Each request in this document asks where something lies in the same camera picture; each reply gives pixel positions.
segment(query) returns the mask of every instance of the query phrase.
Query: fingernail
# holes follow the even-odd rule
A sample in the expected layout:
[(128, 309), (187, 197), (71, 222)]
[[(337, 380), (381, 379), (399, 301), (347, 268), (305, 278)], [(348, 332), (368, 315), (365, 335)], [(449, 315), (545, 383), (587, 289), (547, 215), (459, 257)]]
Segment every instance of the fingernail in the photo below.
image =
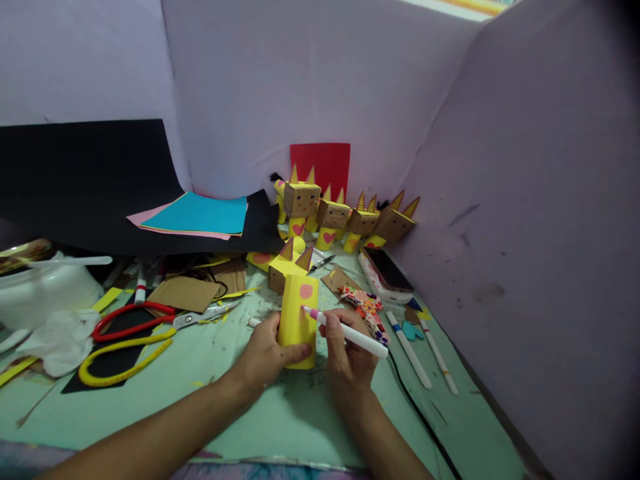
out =
[(340, 324), (340, 320), (335, 315), (327, 315), (327, 326), (336, 328)]

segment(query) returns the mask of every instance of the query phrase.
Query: pink heart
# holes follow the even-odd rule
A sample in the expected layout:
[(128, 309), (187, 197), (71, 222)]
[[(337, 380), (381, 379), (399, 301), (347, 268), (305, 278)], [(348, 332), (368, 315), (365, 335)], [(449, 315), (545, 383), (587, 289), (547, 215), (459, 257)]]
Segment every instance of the pink heart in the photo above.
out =
[(256, 253), (253, 256), (253, 261), (256, 263), (268, 263), (271, 260), (271, 256), (268, 253)]
[(308, 299), (313, 295), (313, 287), (307, 283), (300, 285), (300, 298)]

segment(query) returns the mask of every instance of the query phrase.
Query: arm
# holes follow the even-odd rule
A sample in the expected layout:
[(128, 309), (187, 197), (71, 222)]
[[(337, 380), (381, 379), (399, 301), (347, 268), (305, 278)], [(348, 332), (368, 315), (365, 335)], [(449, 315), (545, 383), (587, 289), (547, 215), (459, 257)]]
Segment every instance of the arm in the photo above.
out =
[(276, 342), (280, 314), (258, 325), (238, 362), (215, 383), (82, 450), (43, 479), (168, 478), (246, 412), (285, 365), (304, 360), (309, 345)]
[(327, 326), (320, 326), (320, 334), (327, 339), (329, 349), (331, 394), (374, 478), (433, 480), (371, 390), (377, 358), (349, 341), (345, 345), (340, 322), (367, 335), (364, 322), (358, 314), (344, 309), (325, 315)]

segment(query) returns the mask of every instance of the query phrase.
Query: black paper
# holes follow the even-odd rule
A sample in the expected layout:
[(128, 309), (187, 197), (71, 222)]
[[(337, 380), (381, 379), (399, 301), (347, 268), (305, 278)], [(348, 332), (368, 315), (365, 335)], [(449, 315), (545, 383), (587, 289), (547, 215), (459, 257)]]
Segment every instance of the black paper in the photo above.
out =
[[(133, 303), (134, 295), (131, 296), (127, 305)], [(141, 325), (144, 322), (148, 322), (149, 320), (153, 320), (155, 317), (150, 314), (145, 309), (135, 309), (128, 311), (118, 317), (116, 317), (109, 326), (107, 330), (108, 333), (116, 333), (122, 330), (126, 330), (131, 327), (135, 327), (136, 325)], [(153, 328), (148, 328), (142, 330), (140, 332), (134, 333), (126, 338), (112, 340), (108, 342), (99, 342), (93, 346), (91, 352), (95, 352), (96, 350), (100, 350), (104, 347), (108, 347), (109, 345), (113, 345), (114, 343), (120, 343), (125, 340), (134, 340), (138, 338), (148, 337), (153, 332)], [(149, 346), (150, 349), (158, 348), (162, 345), (162, 342), (153, 343)], [(140, 356), (144, 345), (139, 347), (129, 347), (122, 350), (116, 350), (112, 352), (107, 352), (104, 355), (100, 355), (89, 367), (89, 373), (94, 377), (112, 377), (114, 375), (118, 375), (126, 370), (132, 368)], [(115, 383), (108, 387), (90, 387), (85, 385), (80, 380), (78, 376), (78, 372), (71, 377), (68, 384), (66, 384), (65, 388), (61, 393), (73, 393), (77, 391), (85, 391), (85, 390), (102, 390), (105, 388), (113, 388), (113, 387), (122, 387), (127, 381), (123, 380), (122, 382)]]
[(264, 190), (247, 197), (243, 235), (228, 241), (155, 233), (126, 219), (183, 193), (160, 119), (0, 127), (0, 145), (0, 217), (51, 240), (110, 255), (282, 248), (278, 208)]

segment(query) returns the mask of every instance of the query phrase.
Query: table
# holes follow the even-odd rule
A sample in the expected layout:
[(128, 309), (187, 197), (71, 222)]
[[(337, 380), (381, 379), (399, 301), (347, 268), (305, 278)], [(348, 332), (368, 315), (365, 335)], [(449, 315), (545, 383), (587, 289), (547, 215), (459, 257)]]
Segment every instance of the table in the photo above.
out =
[[(340, 244), (334, 245), (331, 253), (336, 255), (334, 262), (350, 277), (363, 287), (367, 285), (355, 255), (343, 252)], [(312, 276), (320, 278), (330, 270), (328, 265)], [(123, 387), (61, 395), (69, 376), (52, 383), (36, 373), (26, 373), (6, 384), (0, 389), (0, 468), (13, 468), (12, 458), (22, 458), (25, 471), (46, 469), (69, 455), (69, 451), (85, 448), (172, 404), (199, 385), (220, 378), (251, 335), (248, 319), (264, 318), (280, 307), (281, 297), (266, 287), (266, 280), (264, 272), (248, 265), (247, 288), (263, 288), (246, 294), (226, 322), (181, 330), (166, 352)], [(126, 300), (120, 298), (110, 308), (118, 308)], [(322, 283), (319, 306), (322, 310), (339, 306)], [(403, 307), (385, 305), (385, 309), (393, 311), (398, 320), (404, 318)], [(383, 313), (381, 318), (391, 332)], [(460, 396), (454, 397), (449, 391), (426, 340), (417, 339), (413, 348), (433, 384), (430, 391), (422, 387), (397, 338), (391, 334), (390, 350), (416, 404), (464, 479), (522, 478), (526, 468), (451, 342), (435, 319), (429, 320), (429, 328)], [(153, 347), (148, 348), (141, 358), (152, 350)], [(15, 358), (14, 353), (1, 356), (0, 369)], [(267, 469), (286, 471), (286, 477), (293, 474), (288, 469), (301, 469), (298, 473), (302, 478), (363, 477), (362, 457), (331, 405), (325, 384), (326, 360), (326, 343), (318, 335), (315, 368), (282, 372), (244, 416), (191, 460), (197, 465), (185, 466), (181, 474), (198, 471), (217, 478), (250, 478), (257, 469)], [(390, 362), (378, 364), (372, 386), (389, 418), (434, 477), (452, 479), (402, 392)], [(16, 420), (30, 411), (24, 425), (17, 428)], [(287, 462), (296, 466), (274, 465)]]

